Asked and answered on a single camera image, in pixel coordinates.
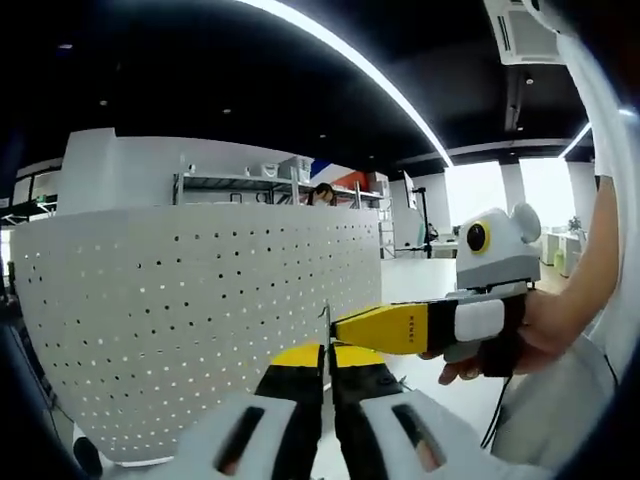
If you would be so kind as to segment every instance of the white pillar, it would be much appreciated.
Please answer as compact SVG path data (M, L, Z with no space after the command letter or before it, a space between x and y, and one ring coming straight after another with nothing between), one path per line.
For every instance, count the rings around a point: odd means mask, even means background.
M57 215L108 210L118 206L122 165L115 154L113 128L69 135L58 174Z

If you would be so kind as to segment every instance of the human hand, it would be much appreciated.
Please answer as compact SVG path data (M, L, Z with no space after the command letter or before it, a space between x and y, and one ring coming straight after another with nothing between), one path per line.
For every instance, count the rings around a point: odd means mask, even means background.
M524 340L522 356L515 373L529 373L546 367L557 360L580 335L572 321L570 306L560 295L539 290L527 294L525 316L518 333ZM424 353L421 358L428 360L442 352ZM469 358L445 365L438 382L449 385L458 376L463 380L473 380L480 375L477 358Z

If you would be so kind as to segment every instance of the finger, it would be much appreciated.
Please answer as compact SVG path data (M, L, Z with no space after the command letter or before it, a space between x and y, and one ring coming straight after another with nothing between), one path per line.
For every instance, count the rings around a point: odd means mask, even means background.
M480 369L478 367L470 367L467 370L463 370L458 373L462 380L473 380L480 375Z
M443 350L430 350L428 352L419 353L418 356L423 360L432 360L444 353Z
M455 363L448 363L442 369L442 373L440 374L440 378L438 378L438 383L440 385L449 385L453 382L458 376L458 367Z

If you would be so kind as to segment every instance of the ceiling light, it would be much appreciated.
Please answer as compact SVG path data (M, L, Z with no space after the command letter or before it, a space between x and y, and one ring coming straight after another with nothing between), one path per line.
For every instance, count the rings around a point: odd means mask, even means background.
M582 127L580 133L578 133L578 135L576 135L576 138L571 141L567 148L565 148L564 151L560 155L558 155L558 158L564 159L569 154L569 152L573 150L578 143L580 143L580 140L582 140L584 136L589 133L589 130L591 130L591 122L587 122L587 124Z
M618 110L618 112L620 112L620 115L624 115L626 117L636 117L637 116L635 113L633 113L633 111L629 110L628 108L621 108L620 110Z
M353 47L348 45L344 40L338 37L336 34L330 32L319 23L311 20L309 17L303 15L297 10L276 2L275 0L236 0L247 5L259 8L266 12L280 17L283 20L301 28L307 33L310 33L317 39L323 41L338 53L343 55L347 60L356 65L360 70L366 73L374 82L378 84L387 94L395 100L395 102L402 108L409 118L414 121L422 133L431 142L433 147L438 151L442 159L449 167L453 167L453 162L436 134L431 130L429 125L422 119L420 114L413 108L413 105L400 93L400 91L393 85L387 77L385 77L380 70L373 66L369 60L364 58Z

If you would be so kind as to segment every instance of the perforated wall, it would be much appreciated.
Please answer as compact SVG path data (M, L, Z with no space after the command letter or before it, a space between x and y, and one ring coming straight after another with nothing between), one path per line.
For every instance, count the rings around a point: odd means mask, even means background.
M27 328L62 407L116 462L173 453L318 319L380 301L375 212L265 205L105 211L15 230Z

